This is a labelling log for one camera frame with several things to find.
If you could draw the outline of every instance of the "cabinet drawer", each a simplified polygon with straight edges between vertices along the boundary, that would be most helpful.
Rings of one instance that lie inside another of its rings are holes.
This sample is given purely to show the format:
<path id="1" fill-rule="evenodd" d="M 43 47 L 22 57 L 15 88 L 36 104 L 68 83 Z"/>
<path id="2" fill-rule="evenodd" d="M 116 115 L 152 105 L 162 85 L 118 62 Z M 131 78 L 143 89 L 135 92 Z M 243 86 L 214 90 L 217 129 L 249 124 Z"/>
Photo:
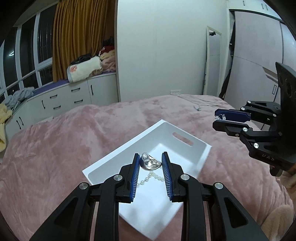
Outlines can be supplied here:
<path id="1" fill-rule="evenodd" d="M 79 105 L 91 104 L 87 81 L 65 86 L 65 98 L 69 109 Z"/>
<path id="2" fill-rule="evenodd" d="M 42 107 L 45 108 L 47 116 L 58 116 L 68 110 L 65 87 L 60 87 L 40 96 Z"/>

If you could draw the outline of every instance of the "white tray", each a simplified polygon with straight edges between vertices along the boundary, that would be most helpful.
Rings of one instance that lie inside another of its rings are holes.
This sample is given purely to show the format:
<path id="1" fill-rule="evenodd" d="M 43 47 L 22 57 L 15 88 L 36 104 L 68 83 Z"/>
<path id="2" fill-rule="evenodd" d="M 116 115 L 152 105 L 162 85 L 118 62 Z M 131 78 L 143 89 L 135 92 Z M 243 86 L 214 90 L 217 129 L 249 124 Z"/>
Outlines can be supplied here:
<path id="1" fill-rule="evenodd" d="M 107 156 L 83 170 L 91 185 L 104 182 L 118 174 L 121 167 L 131 164 L 135 153 L 149 153 L 161 161 L 167 152 L 172 163 L 182 166 L 184 173 L 197 177 L 206 161 L 211 146 L 180 128 L 160 120 Z M 162 169 L 154 171 L 163 177 Z M 138 182 L 147 177 L 149 171 L 140 168 Z M 154 240 L 169 224 L 182 203 L 172 203 L 167 196 L 165 182 L 150 178 L 136 189 L 131 204 L 120 203 L 119 215 L 136 230 Z"/>

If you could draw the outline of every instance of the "white wall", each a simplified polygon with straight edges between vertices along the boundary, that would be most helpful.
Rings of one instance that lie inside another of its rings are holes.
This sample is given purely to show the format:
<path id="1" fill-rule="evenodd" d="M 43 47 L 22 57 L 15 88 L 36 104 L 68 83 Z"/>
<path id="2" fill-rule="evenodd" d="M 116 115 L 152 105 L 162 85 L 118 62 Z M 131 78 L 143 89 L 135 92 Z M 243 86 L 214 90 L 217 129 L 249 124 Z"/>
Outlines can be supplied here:
<path id="1" fill-rule="evenodd" d="M 202 94 L 207 26 L 222 33 L 222 86 L 229 45 L 227 0 L 118 0 L 121 101 L 170 90 Z"/>

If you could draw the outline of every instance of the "fuzzy pink bedspread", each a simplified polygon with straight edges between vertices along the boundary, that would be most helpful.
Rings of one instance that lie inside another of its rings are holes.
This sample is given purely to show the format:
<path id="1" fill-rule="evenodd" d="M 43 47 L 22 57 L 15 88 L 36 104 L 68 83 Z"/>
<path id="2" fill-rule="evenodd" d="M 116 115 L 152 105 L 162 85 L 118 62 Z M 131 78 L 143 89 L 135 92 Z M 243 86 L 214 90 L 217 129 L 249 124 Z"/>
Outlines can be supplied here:
<path id="1" fill-rule="evenodd" d="M 198 102 L 201 111 L 177 96 L 86 105 L 16 134 L 0 165 L 0 210 L 12 231 L 21 241 L 29 240 L 64 198 L 86 181 L 83 169 L 160 119 L 212 145 L 198 180 L 224 183 L 258 224 L 276 207 L 292 206 L 267 164 L 250 158 L 238 138 L 212 128 L 214 111 L 231 106 L 212 96 L 186 97 Z M 148 240 L 121 218 L 119 223 L 121 241 Z M 181 223 L 179 210 L 156 240 L 179 241 Z"/>

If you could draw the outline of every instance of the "mirror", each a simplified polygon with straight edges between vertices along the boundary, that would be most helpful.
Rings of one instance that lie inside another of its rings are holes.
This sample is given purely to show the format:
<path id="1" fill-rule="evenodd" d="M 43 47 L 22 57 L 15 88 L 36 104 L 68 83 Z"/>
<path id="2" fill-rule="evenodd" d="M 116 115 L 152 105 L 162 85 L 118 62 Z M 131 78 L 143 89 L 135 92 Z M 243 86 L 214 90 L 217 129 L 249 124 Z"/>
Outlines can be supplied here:
<path id="1" fill-rule="evenodd" d="M 204 95 L 218 96 L 220 79 L 221 33 L 207 27 L 207 61 Z"/>

